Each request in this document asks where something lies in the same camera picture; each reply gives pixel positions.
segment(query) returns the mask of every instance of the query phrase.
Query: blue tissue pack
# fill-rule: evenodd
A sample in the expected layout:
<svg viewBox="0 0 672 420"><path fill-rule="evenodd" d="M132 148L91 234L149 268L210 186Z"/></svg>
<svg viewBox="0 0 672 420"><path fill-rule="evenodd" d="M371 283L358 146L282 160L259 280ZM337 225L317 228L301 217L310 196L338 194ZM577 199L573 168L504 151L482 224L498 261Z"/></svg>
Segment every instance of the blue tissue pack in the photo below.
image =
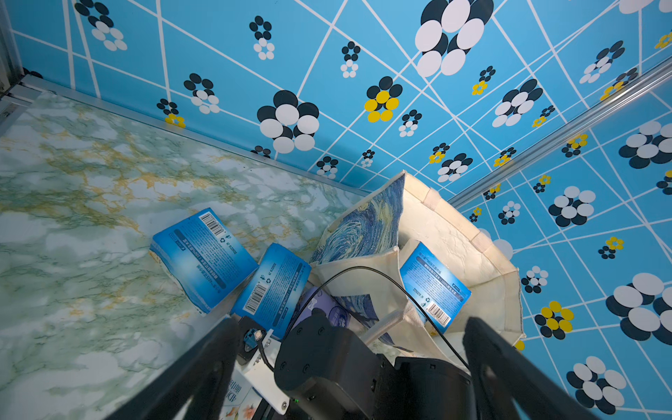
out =
<svg viewBox="0 0 672 420"><path fill-rule="evenodd" d="M277 243L266 250L259 269L231 313L250 317L282 340L308 281L310 265Z"/></svg>
<svg viewBox="0 0 672 420"><path fill-rule="evenodd" d="M422 242L417 243L400 271L406 291L423 307L439 332L445 333L471 291Z"/></svg>
<svg viewBox="0 0 672 420"><path fill-rule="evenodd" d="M210 208L154 235L149 249L206 314L259 267Z"/></svg>

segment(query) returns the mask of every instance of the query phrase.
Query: green marble surface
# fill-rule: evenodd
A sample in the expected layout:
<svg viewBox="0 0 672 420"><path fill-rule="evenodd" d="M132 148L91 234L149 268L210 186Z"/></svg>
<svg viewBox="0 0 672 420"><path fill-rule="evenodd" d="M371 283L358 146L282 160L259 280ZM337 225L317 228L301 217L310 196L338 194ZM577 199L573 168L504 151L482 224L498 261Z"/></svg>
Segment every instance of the green marble surface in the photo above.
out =
<svg viewBox="0 0 672 420"><path fill-rule="evenodd" d="M101 419L218 320L153 234L211 207L255 258L307 260L359 198L43 93L0 138L0 419Z"/></svg>

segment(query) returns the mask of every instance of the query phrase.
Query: barcode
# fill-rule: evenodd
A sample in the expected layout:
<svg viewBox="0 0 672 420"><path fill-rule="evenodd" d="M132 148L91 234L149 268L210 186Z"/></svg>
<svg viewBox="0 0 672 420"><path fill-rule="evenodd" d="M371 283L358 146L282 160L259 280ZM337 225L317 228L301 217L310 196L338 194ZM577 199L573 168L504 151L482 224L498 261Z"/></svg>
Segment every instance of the barcode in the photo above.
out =
<svg viewBox="0 0 672 420"><path fill-rule="evenodd" d="M199 216L199 219L201 219L201 221L203 223L205 223L205 225L208 227L208 229L210 229L210 232L212 232L215 236L224 232L224 228L217 221L217 219L215 219L215 217L212 215L212 213L208 212L208 213L205 213L205 214L201 214Z"/></svg>
<svg viewBox="0 0 672 420"><path fill-rule="evenodd" d="M250 312L252 315L257 313L261 299L263 299L263 296L266 294L267 290L268 289L265 286L262 286L261 283L257 283L257 285L254 286L254 290L252 290L252 294L245 303L245 310Z"/></svg>
<svg viewBox="0 0 672 420"><path fill-rule="evenodd" d="M427 313L433 316L442 327L448 325L448 321L450 321L448 314L442 311L436 303L429 305L429 308L427 308Z"/></svg>

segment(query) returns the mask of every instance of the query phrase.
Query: purple package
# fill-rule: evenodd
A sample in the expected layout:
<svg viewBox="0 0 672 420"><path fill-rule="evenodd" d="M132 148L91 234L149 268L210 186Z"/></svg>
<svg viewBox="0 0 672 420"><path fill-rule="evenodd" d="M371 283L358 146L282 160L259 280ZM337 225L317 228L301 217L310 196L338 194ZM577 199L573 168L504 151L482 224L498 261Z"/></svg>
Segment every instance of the purple package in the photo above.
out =
<svg viewBox="0 0 672 420"><path fill-rule="evenodd" d="M301 303L299 304L299 308L306 304L306 301L316 289L317 287L308 289L308 291L304 294ZM336 301L331 296L329 296L324 290L320 290L315 295L315 297L310 301L310 304L306 306L306 309L298 316L298 319L296 320L296 324L294 324L294 326L298 325L301 321L308 318L313 308L320 308L321 310L323 310L327 314L327 318L329 318L329 323L332 324L334 327L347 328L348 324L350 324L350 314L347 313L345 309L341 308L336 303Z"/></svg>

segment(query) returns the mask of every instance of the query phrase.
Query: blue wallpaper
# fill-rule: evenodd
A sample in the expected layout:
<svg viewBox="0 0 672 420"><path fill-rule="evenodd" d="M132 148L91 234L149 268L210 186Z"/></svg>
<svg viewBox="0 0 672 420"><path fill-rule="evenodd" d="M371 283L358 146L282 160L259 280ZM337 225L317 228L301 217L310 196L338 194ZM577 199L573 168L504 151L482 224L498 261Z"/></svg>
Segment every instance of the blue wallpaper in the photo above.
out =
<svg viewBox="0 0 672 420"><path fill-rule="evenodd" d="M45 79L445 199L670 56L672 0L4 0Z"/></svg>
<svg viewBox="0 0 672 420"><path fill-rule="evenodd" d="M520 268L521 350L595 414L672 418L672 82L459 209Z"/></svg>

